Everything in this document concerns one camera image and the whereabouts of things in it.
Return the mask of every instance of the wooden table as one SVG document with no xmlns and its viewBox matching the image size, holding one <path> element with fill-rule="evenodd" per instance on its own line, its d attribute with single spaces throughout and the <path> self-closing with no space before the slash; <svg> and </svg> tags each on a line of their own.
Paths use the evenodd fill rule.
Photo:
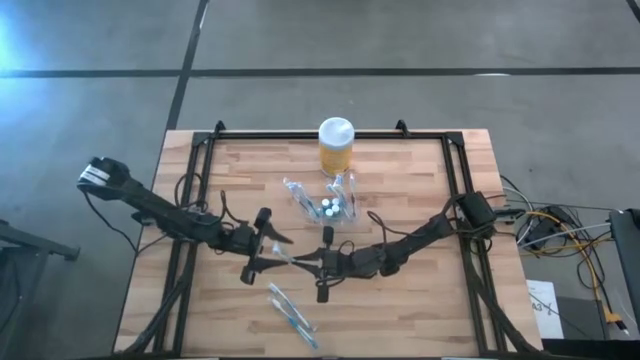
<svg viewBox="0 0 640 360">
<path fill-rule="evenodd" d="M 501 194 L 488 131 L 463 132 L 476 190 L 486 196 Z M 165 139 L 153 190 L 170 201 L 187 167 L 192 134 L 169 131 Z M 322 229 L 305 222 L 282 179 L 286 176 L 301 181 L 311 196 L 326 197 L 326 178 L 319 171 L 317 153 L 317 142 L 310 140 L 216 141 L 208 192 L 210 211 L 219 213 L 218 190 L 224 189 L 230 210 L 238 218 L 253 222 L 260 207 L 271 208 L 274 227 L 295 241 L 288 246 L 289 253 L 314 250 L 321 246 Z M 361 247 L 381 241 L 380 228 L 364 215 L 366 210 L 377 212 L 390 227 L 413 231 L 440 211 L 449 198 L 437 141 L 358 140 L 353 169 L 362 215 L 355 225 L 336 230 L 336 245 L 353 240 L 356 247 Z M 459 173 L 457 178 L 464 189 Z M 503 202 L 501 198 L 490 201 L 495 205 Z M 501 230 L 511 231 L 506 227 Z M 157 229 L 145 229 L 141 243 L 159 235 Z M 399 238 L 391 234 L 389 240 Z M 163 241 L 136 260 L 115 350 L 129 345 L 157 310 L 170 248 L 171 242 Z M 265 240 L 265 254 L 270 252 L 271 242 Z M 529 342 L 541 348 L 513 238 L 495 236 L 489 258 L 500 305 Z M 271 269 L 248 286 L 239 279 L 244 264 L 246 257 L 216 255 L 202 245 L 191 292 L 184 356 L 477 355 L 456 236 L 418 252 L 394 276 L 346 280 L 331 289 L 327 304 L 316 303 L 314 279 L 301 269 Z M 313 352 L 267 303 L 270 282 L 319 327 L 318 351 Z M 483 310 L 487 336 L 491 338 L 487 311 Z"/>
</svg>

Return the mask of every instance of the yellow jar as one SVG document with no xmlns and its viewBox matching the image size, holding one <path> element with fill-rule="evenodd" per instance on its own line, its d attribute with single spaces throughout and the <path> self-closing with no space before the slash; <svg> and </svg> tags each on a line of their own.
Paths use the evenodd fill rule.
<svg viewBox="0 0 640 360">
<path fill-rule="evenodd" d="M 347 119 L 333 117 L 325 120 L 318 130 L 322 171 L 335 176 L 349 169 L 355 130 Z"/>
</svg>

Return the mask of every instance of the gray floor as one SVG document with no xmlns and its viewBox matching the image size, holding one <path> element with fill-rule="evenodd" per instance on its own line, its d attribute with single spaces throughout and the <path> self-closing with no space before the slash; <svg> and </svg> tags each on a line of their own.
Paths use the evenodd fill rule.
<svg viewBox="0 0 640 360">
<path fill-rule="evenodd" d="M 5 0 L 0 70 L 180 69 L 197 4 Z M 624 0 L 212 0 L 202 31 L 197 69 L 640 66 L 640 24 Z M 25 358 L 110 351 L 133 256 L 74 184 L 103 155 L 151 185 L 177 81 L 0 79 L 0 218 L 82 246 L 77 263 L 51 259 Z M 313 128 L 340 115 L 363 129 L 397 119 L 488 128 L 501 172 L 532 200 L 626 209 L 640 207 L 639 87 L 623 75 L 191 79 L 177 126 Z M 126 206 L 96 204 L 137 238 Z M 633 328 L 615 246 L 601 253 L 614 308 Z M 559 295 L 590 299 L 577 260 L 523 263 Z"/>
</svg>

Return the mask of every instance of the white paper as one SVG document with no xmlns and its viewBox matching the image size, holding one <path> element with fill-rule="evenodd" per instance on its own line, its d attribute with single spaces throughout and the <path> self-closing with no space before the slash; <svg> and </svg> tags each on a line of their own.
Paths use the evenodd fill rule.
<svg viewBox="0 0 640 360">
<path fill-rule="evenodd" d="M 564 339 L 553 283 L 527 280 L 527 286 L 529 287 L 531 307 L 536 314 L 540 337 L 543 339 Z"/>
</svg>

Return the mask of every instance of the plastic bag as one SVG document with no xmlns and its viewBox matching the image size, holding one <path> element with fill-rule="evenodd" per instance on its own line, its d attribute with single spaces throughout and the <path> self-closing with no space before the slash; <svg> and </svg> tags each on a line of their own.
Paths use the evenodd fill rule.
<svg viewBox="0 0 640 360">
<path fill-rule="evenodd" d="M 290 181 L 288 178 L 284 178 L 283 183 L 309 220 L 316 224 L 336 225 L 355 222 L 358 217 L 355 175 L 349 173 L 349 192 L 344 186 L 344 179 L 345 175 L 337 175 L 326 185 L 331 197 L 322 199 L 320 204 L 313 202 L 302 183 Z"/>
</svg>

